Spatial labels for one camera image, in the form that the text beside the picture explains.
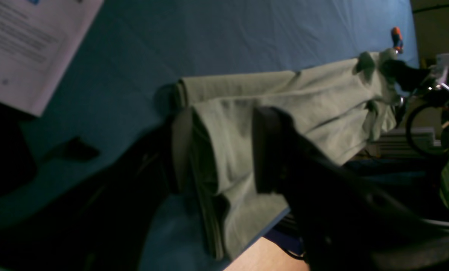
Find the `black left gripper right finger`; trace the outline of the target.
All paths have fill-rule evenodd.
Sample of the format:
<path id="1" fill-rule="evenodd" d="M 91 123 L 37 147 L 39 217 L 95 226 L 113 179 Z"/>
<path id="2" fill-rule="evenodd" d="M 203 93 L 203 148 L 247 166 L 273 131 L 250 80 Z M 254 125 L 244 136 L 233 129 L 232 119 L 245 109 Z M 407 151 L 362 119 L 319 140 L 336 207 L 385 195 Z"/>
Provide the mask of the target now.
<path id="1" fill-rule="evenodd" d="M 449 271 L 449 230 L 329 160 L 290 115 L 253 110 L 259 193 L 282 194 L 312 271 Z"/>

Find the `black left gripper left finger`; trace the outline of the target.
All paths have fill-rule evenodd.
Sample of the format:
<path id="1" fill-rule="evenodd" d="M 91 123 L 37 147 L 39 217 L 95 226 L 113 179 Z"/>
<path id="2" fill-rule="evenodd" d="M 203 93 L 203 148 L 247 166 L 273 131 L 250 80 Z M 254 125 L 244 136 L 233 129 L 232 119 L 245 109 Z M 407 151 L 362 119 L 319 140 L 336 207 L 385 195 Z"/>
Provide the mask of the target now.
<path id="1" fill-rule="evenodd" d="M 30 218 L 0 230 L 0 267 L 11 271 L 135 271 L 152 219 L 174 190 L 172 125 L 139 139 L 113 165 Z"/>

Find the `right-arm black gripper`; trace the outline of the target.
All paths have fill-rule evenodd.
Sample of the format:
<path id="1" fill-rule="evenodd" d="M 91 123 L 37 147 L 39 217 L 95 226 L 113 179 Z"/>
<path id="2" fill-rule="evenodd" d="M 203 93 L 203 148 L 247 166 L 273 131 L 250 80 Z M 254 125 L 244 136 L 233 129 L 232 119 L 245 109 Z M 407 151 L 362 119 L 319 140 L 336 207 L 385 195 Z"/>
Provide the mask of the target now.
<path id="1" fill-rule="evenodd" d="M 404 61 L 390 59 L 381 64 L 381 72 L 388 77 L 395 79 L 401 89 L 413 92 L 424 84 L 430 76 L 430 69 L 416 69 L 408 66 Z"/>

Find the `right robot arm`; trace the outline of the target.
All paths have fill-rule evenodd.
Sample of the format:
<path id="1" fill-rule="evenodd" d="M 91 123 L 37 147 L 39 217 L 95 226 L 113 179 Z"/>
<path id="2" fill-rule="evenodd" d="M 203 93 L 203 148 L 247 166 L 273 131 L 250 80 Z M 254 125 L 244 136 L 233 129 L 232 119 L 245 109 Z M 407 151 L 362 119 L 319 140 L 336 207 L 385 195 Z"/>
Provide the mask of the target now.
<path id="1" fill-rule="evenodd" d="M 408 94 L 396 120 L 403 124 L 412 151 L 424 158 L 427 193 L 449 212 L 449 67 L 416 69 L 400 60 L 387 60 L 381 71 Z"/>

